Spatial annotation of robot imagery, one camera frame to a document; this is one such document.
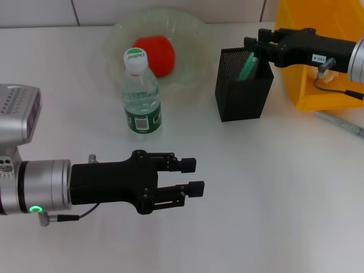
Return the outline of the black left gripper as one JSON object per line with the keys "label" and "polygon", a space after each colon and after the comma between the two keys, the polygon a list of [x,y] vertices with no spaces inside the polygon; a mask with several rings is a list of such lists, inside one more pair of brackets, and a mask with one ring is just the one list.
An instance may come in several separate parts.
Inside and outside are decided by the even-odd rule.
{"label": "black left gripper", "polygon": [[179,160],[173,152],[134,151],[122,162],[74,164],[70,193],[73,205],[127,202],[139,214],[184,206],[185,197],[202,197],[204,181],[158,187],[158,171],[194,173],[195,158]]}

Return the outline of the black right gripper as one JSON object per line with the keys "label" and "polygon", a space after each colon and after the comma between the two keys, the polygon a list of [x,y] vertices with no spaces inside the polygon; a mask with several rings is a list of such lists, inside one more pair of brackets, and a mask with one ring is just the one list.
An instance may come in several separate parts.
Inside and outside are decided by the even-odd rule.
{"label": "black right gripper", "polygon": [[260,28],[258,39],[245,37],[244,48],[258,59],[275,62],[277,67],[304,64],[319,67],[334,59],[331,70],[347,73],[356,42],[324,37],[314,28],[291,30]]}

